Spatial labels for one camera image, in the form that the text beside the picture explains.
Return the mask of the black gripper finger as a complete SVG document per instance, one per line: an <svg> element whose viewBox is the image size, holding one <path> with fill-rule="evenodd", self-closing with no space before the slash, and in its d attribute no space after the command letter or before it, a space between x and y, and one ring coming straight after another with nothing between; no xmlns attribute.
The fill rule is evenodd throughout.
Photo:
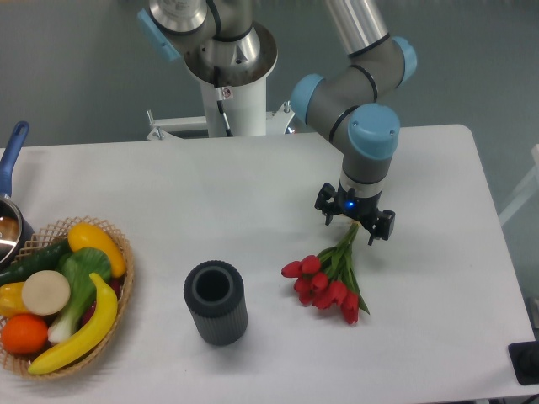
<svg viewBox="0 0 539 404"><path fill-rule="evenodd" d="M329 226L336 215L342 215L343 209L338 202L338 192L330 183L325 183L319 190L314 208L320 210L325 217L325 225Z"/></svg>
<svg viewBox="0 0 539 404"><path fill-rule="evenodd" d="M375 209L368 215L360 218L361 225L369 232L367 244L371 246L375 240L387 241L392 234L395 221L395 212L392 210Z"/></svg>

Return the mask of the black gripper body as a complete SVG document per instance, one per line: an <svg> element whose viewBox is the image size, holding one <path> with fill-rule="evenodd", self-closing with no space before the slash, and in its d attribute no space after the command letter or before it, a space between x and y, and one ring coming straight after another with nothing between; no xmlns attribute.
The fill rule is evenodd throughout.
<svg viewBox="0 0 539 404"><path fill-rule="evenodd" d="M336 202L343 215L365 226L376 220L381 195L382 193L379 192L368 198L359 197L356 194L349 196L349 193L339 185Z"/></svg>

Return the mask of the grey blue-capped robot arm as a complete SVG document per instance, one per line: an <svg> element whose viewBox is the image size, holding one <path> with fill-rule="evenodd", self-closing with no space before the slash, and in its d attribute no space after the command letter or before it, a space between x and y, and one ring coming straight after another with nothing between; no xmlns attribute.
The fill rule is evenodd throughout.
<svg viewBox="0 0 539 404"><path fill-rule="evenodd" d="M382 186L398 146L400 122L378 99L415 72L417 56L389 34L373 1L328 1L348 66L335 78L304 77L290 97L293 114L342 153L339 184L325 184L315 206L327 219L346 215L371 240L390 237L395 215L379 210ZM250 1L151 1L137 15L166 59L183 59L202 93L212 137L263 136L266 79L278 51L253 19Z"/></svg>

